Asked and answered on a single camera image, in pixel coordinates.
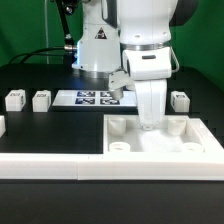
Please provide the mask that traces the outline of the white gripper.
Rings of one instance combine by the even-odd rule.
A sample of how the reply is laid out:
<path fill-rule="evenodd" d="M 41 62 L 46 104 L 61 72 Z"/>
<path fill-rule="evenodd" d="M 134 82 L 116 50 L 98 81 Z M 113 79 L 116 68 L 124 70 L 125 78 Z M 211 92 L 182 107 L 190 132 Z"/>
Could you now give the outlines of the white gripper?
<path fill-rule="evenodd" d="M 138 114 L 143 130 L 153 130 L 165 115 L 167 79 L 171 77 L 171 49 L 122 53 L 123 67 L 134 81 Z M 149 127 L 145 122 L 152 122 Z"/>

